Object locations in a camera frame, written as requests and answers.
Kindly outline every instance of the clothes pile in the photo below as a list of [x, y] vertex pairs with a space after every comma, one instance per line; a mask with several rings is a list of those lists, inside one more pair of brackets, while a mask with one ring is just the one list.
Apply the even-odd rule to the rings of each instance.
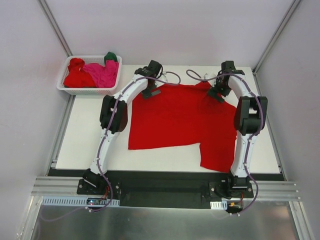
[[119, 62], [113, 52], [104, 56], [105, 66], [98, 63], [85, 64], [80, 58], [70, 60], [69, 75], [63, 85], [67, 88], [112, 88], [116, 84]]

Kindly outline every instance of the white panel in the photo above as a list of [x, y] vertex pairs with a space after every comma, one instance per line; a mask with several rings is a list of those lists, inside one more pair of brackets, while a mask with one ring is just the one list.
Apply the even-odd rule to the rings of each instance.
[[0, 8], [0, 239], [17, 233], [66, 104], [56, 90], [64, 54], [36, 0]]
[[[141, 66], [122, 66], [117, 91], [132, 79], [135, 70], [139, 67]], [[179, 74], [183, 84], [197, 84], [196, 80], [186, 75], [188, 68], [195, 70], [202, 76], [212, 71], [217, 73], [221, 69], [219, 66], [163, 67], [164, 71], [172, 71]], [[247, 83], [252, 91], [257, 92], [251, 68], [238, 67], [238, 69], [242, 69], [245, 72]], [[170, 82], [177, 82], [177, 78], [171, 74], [168, 74], [167, 78]], [[76, 96], [56, 164], [57, 169], [85, 170], [89, 168], [94, 160], [100, 141], [99, 116], [102, 99], [102, 96]], [[238, 99], [233, 91], [227, 96], [226, 102], [237, 106]], [[131, 115], [132, 105], [130, 104], [128, 106], [128, 124], [115, 141], [115, 147], [108, 158], [107, 167], [109, 170], [214, 172], [200, 166], [201, 155], [198, 143], [187, 146], [128, 150]], [[267, 127], [263, 129], [255, 142], [250, 170], [252, 173], [279, 173], [277, 159]]]
[[254, 67], [292, 0], [48, 0], [74, 55]]
[[320, 239], [320, 1], [305, 0], [258, 73], [289, 180]]

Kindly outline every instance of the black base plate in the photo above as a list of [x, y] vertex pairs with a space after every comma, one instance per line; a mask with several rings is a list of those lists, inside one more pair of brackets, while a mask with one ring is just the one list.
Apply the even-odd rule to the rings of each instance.
[[[210, 202], [221, 201], [221, 196], [211, 191], [216, 188], [223, 192], [222, 181], [227, 173], [152, 173], [152, 172], [112, 172], [106, 174], [111, 182], [114, 199], [124, 207], [210, 209]], [[80, 179], [77, 188], [79, 195], [103, 196], [105, 190]], [[245, 198], [253, 198], [246, 191]]]
[[249, 183], [246, 189], [239, 188], [235, 190], [228, 190], [228, 186], [225, 181], [221, 182], [210, 182], [210, 196], [212, 198], [241, 198], [241, 193], [243, 193], [243, 198], [252, 199], [254, 197], [254, 192], [252, 191], [252, 184]]

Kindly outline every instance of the white wall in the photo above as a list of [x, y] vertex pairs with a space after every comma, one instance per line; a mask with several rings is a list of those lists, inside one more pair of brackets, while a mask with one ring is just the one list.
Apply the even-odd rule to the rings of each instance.
[[47, 0], [74, 55], [257, 64], [292, 0]]
[[304, 0], [258, 72], [289, 180], [320, 239], [320, 1]]
[[36, 0], [0, 8], [0, 239], [16, 239], [66, 105], [56, 75], [66, 58]]

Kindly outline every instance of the green cloth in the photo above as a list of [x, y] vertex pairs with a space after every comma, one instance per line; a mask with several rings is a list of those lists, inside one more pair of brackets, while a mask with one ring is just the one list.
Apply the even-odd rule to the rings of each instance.
[[116, 63], [118, 62], [117, 56], [113, 52], [110, 52], [110, 51], [104, 56], [104, 64], [106, 64], [107, 60], [113, 60]]

